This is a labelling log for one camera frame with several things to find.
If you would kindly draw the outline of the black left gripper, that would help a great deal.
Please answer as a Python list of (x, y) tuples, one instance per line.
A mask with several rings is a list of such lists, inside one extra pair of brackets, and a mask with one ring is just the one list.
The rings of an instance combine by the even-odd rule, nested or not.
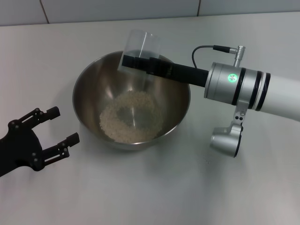
[(80, 142), (79, 134), (74, 133), (64, 141), (42, 150), (33, 128), (48, 120), (60, 116), (57, 106), (46, 112), (34, 109), (19, 120), (8, 124), (7, 134), (0, 140), (0, 175), (27, 166), (34, 171), (40, 171), (46, 166), (69, 157), (68, 148)]

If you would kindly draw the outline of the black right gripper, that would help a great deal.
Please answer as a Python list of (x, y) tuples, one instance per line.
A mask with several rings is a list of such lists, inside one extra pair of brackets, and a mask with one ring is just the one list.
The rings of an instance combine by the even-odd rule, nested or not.
[[(157, 63), (160, 61), (160, 59), (153, 57), (145, 59), (124, 55), (121, 65), (144, 71), (150, 75), (162, 76), (162, 73), (158, 69), (159, 64)], [(164, 78), (199, 87), (205, 87), (209, 74), (208, 70), (188, 67), (166, 61), (162, 61), (162, 64), (163, 68), (166, 69), (166, 72), (163, 75)]]

